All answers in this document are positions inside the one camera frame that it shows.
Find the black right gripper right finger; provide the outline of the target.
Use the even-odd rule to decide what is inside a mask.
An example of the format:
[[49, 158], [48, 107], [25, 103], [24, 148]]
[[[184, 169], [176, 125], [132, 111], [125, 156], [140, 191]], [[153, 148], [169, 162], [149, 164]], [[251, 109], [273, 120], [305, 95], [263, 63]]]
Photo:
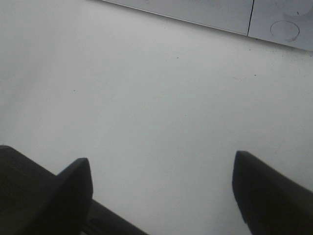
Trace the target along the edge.
[[237, 151], [232, 189], [253, 235], [311, 235], [313, 193], [247, 151]]

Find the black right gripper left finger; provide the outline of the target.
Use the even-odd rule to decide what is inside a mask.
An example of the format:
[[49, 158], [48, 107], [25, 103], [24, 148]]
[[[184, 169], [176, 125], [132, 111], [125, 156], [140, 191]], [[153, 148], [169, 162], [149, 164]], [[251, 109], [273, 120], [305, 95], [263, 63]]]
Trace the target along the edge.
[[27, 203], [21, 235], [78, 235], [90, 210], [93, 185], [87, 158], [78, 158]]

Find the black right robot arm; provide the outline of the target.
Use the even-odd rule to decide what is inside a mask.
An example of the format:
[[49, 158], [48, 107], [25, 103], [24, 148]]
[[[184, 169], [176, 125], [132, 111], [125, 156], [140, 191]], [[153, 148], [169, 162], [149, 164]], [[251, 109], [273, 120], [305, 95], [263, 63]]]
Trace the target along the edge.
[[[313, 193], [247, 151], [237, 151], [232, 190], [253, 235], [310, 235]], [[14, 148], [0, 148], [3, 235], [141, 235], [143, 231], [92, 198], [87, 158], [58, 175]]]

